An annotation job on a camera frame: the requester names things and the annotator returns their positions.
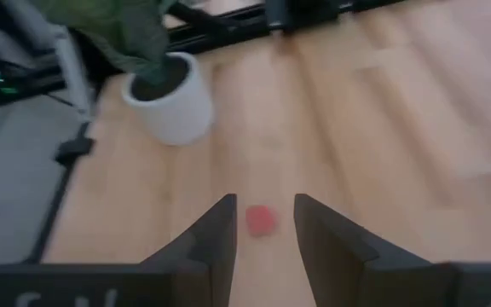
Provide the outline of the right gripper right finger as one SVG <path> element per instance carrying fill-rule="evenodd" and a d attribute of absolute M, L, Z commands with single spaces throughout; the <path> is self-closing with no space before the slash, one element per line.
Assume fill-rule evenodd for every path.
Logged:
<path fill-rule="evenodd" d="M 317 307 L 491 307 L 491 262 L 432 263 L 307 194 L 294 223 Z"/>

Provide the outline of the pink toy fruit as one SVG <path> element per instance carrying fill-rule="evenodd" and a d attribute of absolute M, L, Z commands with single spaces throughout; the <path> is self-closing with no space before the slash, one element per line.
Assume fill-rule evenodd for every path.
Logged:
<path fill-rule="evenodd" d="M 245 210 L 245 222 L 252 237 L 271 235 L 276 228 L 274 213 L 267 206 L 249 206 Z"/>

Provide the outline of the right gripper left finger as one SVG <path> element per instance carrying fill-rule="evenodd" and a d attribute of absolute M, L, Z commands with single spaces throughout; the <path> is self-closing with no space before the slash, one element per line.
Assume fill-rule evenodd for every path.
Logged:
<path fill-rule="evenodd" d="M 228 307 L 237 197 L 137 264 L 0 265 L 0 307 Z"/>

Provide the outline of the black device green lights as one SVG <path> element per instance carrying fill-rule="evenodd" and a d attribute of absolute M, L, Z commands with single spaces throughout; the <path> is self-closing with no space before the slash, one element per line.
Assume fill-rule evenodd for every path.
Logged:
<path fill-rule="evenodd" d="M 66 88 L 56 53 L 44 51 L 26 67 L 0 59 L 0 106 Z"/>

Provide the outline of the white plant pot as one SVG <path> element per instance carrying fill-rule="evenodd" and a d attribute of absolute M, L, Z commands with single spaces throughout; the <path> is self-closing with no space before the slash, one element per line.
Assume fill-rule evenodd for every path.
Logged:
<path fill-rule="evenodd" d="M 128 73 L 121 96 L 154 138 L 166 145 L 182 146 L 210 129 L 215 118 L 214 102 L 197 59 L 185 52 L 170 52 L 168 56 L 186 63 L 186 74 L 179 84 L 161 96 L 142 100 L 133 93 L 137 75 Z"/>

